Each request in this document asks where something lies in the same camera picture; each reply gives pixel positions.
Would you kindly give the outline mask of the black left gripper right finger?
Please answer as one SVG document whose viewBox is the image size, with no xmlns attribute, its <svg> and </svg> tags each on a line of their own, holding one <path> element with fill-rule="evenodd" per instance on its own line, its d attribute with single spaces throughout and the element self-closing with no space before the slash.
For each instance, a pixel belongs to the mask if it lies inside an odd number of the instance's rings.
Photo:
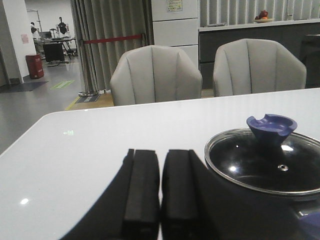
<svg viewBox="0 0 320 240">
<path fill-rule="evenodd" d="M 171 149 L 162 172 L 161 230 L 164 240 L 211 240 L 196 190 L 193 150 Z"/>
</svg>

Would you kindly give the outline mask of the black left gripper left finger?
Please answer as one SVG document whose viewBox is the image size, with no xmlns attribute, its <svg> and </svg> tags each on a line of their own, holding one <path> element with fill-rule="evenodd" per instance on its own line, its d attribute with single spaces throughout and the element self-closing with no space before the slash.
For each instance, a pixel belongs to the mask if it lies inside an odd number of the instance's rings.
<svg viewBox="0 0 320 240">
<path fill-rule="evenodd" d="M 123 235 L 126 240 L 156 240 L 160 214 L 160 170 L 154 150 L 137 149 L 129 182 Z"/>
</svg>

